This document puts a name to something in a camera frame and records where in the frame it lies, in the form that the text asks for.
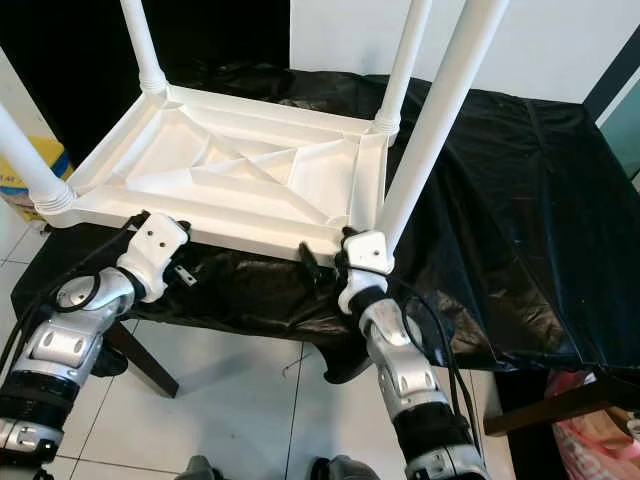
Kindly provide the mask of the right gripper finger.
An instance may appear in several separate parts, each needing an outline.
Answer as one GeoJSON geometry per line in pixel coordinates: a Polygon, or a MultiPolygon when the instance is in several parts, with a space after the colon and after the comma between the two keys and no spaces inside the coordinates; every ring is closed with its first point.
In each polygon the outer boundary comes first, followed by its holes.
{"type": "Polygon", "coordinates": [[[300,279],[305,285],[321,285],[329,282],[329,270],[319,260],[307,243],[298,244],[300,257],[300,279]]]}

